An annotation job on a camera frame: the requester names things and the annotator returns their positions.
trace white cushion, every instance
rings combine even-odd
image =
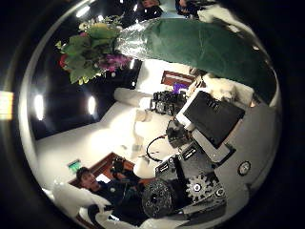
[[[50,190],[44,189],[44,188],[42,188],[42,190],[44,191],[44,193],[47,195],[47,197],[48,197],[52,202],[55,202],[54,195],[51,193]]]
[[[149,162],[145,157],[140,157],[133,166],[133,172],[141,178],[154,178],[155,165]]]
[[[51,191],[55,204],[70,217],[76,217],[80,207],[88,208],[92,204],[97,204],[100,210],[103,210],[106,204],[110,205],[106,199],[86,189],[78,189],[69,183],[55,181]]]

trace large green leaf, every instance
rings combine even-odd
[[[86,62],[86,59],[82,55],[68,56],[65,60],[66,65],[68,65],[69,69],[72,69],[72,70],[83,68],[85,65],[85,62]]]
[[[105,27],[91,27],[87,30],[87,33],[93,39],[110,39],[116,37],[119,34],[119,30]]]
[[[80,82],[83,80],[85,83],[88,82],[89,79],[93,79],[96,75],[96,70],[89,66],[87,68],[77,68],[71,71],[70,73],[70,81],[71,83]]]

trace black hair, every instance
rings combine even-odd
[[[143,9],[147,9],[147,8],[145,8],[144,6],[143,6],[143,2],[144,0],[137,0],[137,6],[138,6],[138,8],[140,9],[140,10],[143,10]],[[156,0],[157,2],[158,2],[158,6],[160,6],[161,5],[161,2],[160,2],[160,0]]]
[[[77,180],[80,182],[82,181],[82,176],[83,174],[87,173],[87,172],[91,172],[87,167],[81,167],[76,171],[76,178]]]

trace electronic equipment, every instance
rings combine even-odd
[[[195,142],[178,156],[171,156],[155,168],[156,179],[144,190],[145,213],[159,219],[185,207],[190,212],[193,205],[210,210],[225,205],[224,189],[211,166]]]
[[[150,111],[161,115],[175,116],[186,103],[185,92],[174,94],[172,92],[154,93],[150,103]]]
[[[189,133],[176,119],[170,120],[166,129],[168,140],[173,148],[180,147],[190,142]]]

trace cable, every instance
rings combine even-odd
[[[162,162],[162,160],[158,159],[158,158],[155,158],[155,157],[152,157],[149,153],[149,148],[150,146],[157,140],[157,139],[161,139],[161,138],[165,138],[166,135],[161,135],[157,138],[155,138],[154,140],[151,141],[151,143],[147,146],[146,148],[146,155],[151,159],[151,160],[154,160],[156,162]]]

